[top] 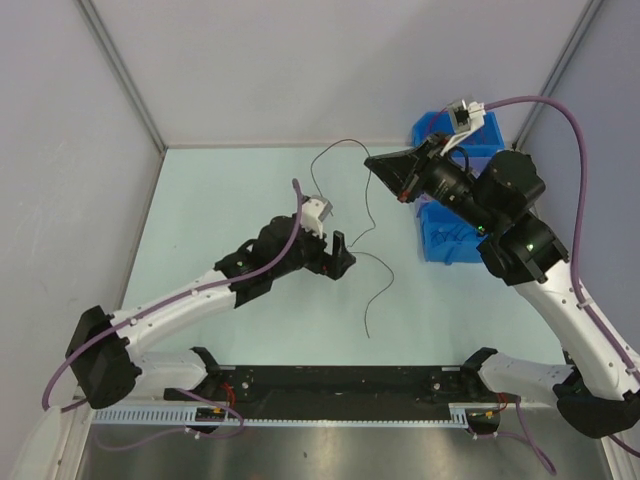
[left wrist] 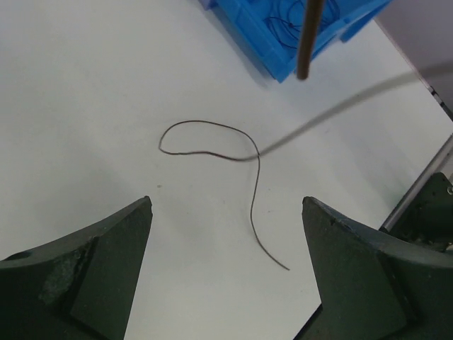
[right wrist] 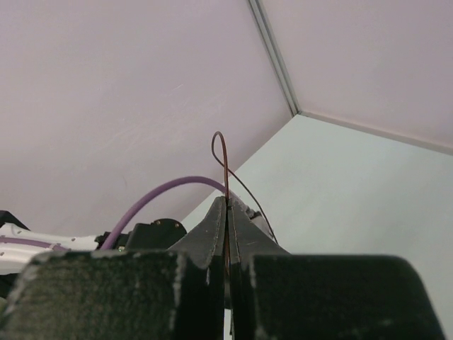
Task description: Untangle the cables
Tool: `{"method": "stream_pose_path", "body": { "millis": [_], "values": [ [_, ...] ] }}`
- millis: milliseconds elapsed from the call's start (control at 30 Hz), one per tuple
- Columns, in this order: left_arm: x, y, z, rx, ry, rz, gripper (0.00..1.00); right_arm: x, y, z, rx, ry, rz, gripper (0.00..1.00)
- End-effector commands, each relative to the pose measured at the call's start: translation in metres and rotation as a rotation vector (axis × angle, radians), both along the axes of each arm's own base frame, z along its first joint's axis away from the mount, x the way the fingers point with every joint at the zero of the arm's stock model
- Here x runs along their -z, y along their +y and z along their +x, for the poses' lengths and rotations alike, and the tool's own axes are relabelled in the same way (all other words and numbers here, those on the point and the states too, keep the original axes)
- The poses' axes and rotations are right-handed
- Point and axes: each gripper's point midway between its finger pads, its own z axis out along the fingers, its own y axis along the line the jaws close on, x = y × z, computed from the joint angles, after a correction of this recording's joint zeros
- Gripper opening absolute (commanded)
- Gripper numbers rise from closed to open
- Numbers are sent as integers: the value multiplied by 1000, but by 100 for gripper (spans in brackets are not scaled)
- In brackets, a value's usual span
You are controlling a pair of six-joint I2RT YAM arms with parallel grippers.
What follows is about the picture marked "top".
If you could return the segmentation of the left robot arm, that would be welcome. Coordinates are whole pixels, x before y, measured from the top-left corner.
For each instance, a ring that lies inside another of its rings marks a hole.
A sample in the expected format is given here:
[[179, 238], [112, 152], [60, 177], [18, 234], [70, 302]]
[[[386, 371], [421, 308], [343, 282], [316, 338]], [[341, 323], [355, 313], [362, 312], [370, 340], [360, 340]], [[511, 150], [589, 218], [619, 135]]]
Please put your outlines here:
[[110, 407], [131, 393], [189, 390], [214, 397], [221, 387], [213, 356], [203, 347], [182, 354], [154, 353], [162, 340], [210, 314], [236, 309], [271, 290], [285, 275], [307, 269], [332, 280], [355, 264], [340, 231], [328, 241], [316, 229], [278, 216], [257, 238], [217, 261], [198, 279], [146, 305], [107, 314], [100, 306], [82, 313], [65, 353], [93, 409]]

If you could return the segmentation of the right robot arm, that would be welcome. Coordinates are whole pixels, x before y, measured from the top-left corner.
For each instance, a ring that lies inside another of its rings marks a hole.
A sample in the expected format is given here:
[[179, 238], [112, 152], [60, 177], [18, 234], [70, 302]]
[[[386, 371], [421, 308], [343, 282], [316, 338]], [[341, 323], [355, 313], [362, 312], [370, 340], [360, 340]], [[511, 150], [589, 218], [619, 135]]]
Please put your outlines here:
[[574, 429], [600, 439], [639, 421], [638, 355], [571, 279], [569, 253], [530, 208], [544, 192], [531, 157], [500, 151], [479, 175], [451, 159], [447, 138], [371, 156], [365, 167], [402, 203], [426, 194], [473, 227], [487, 270], [514, 288], [542, 316], [570, 356], [549, 365], [482, 348], [463, 365], [463, 393], [525, 397], [556, 408]]

